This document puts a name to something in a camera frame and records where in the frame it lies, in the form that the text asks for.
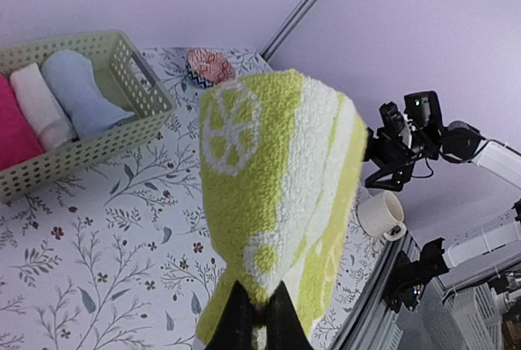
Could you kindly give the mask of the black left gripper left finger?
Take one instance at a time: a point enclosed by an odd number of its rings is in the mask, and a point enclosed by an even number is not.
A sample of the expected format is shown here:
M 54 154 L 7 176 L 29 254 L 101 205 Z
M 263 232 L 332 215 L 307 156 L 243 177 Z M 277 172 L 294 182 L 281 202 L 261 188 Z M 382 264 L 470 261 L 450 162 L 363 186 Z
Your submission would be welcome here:
M 253 329 L 263 322 L 263 307 L 252 304 L 238 281 L 232 286 L 217 328 L 205 350 L 252 350 Z

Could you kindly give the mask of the light blue towel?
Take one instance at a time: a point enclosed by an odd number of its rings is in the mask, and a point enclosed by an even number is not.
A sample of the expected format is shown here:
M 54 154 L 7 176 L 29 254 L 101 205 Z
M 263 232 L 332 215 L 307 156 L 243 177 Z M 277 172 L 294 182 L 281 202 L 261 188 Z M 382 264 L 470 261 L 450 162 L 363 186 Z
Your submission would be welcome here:
M 103 96 L 91 60 L 76 51 L 55 52 L 41 65 L 41 74 L 81 140 L 134 117 Z

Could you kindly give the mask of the green white small packet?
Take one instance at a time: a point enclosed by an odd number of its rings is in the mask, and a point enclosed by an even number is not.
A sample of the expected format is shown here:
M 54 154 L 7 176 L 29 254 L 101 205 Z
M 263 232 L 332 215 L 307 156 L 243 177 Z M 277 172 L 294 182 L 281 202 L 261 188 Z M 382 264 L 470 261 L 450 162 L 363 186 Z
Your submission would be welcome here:
M 225 270 L 197 343 L 210 342 L 235 283 L 256 306 L 284 284 L 312 333 L 333 296 L 366 140 L 349 97 L 295 70 L 240 77 L 203 94 L 204 214 Z

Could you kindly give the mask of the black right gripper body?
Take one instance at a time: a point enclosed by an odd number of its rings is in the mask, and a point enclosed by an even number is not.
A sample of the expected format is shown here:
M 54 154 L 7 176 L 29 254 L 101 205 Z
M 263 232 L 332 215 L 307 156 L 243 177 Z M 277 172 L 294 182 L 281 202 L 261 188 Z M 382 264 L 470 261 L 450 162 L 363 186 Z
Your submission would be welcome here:
M 368 189 L 401 191 L 413 178 L 417 162 L 439 159 L 442 115 L 437 93 L 407 94 L 404 102 L 404 111 L 394 102 L 380 106 L 383 125 L 367 129 L 365 161 L 378 167 L 365 179 Z

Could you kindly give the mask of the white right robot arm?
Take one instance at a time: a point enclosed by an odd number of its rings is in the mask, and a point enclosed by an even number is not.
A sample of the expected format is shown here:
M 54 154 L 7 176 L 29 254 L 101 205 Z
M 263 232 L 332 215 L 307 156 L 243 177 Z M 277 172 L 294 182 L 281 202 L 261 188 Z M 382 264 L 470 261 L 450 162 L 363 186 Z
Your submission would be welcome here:
M 434 90 L 407 94 L 405 109 L 394 102 L 379 108 L 383 125 L 369 130 L 365 160 L 377 171 L 364 180 L 369 189 L 400 192 L 414 178 L 420 160 L 445 160 L 451 164 L 473 164 L 510 183 L 520 186 L 520 154 L 503 142 L 484 137 L 466 122 L 455 120 L 444 125 L 439 99 Z M 463 262 L 487 255 L 520 239 L 520 217 L 505 225 L 467 231 L 448 248 L 443 239 L 427 243 L 416 261 L 397 259 L 383 293 L 387 306 L 414 310 L 422 289 L 435 277 L 446 274 Z

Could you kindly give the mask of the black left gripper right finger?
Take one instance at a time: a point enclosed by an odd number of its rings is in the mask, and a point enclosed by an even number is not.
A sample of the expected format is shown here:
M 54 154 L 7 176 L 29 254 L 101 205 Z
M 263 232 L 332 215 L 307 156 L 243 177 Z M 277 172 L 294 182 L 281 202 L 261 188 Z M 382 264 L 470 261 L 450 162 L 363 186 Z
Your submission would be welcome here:
M 300 324 L 284 282 L 280 282 L 269 302 L 260 313 L 260 322 L 266 329 L 265 349 L 305 350 L 312 346 Z

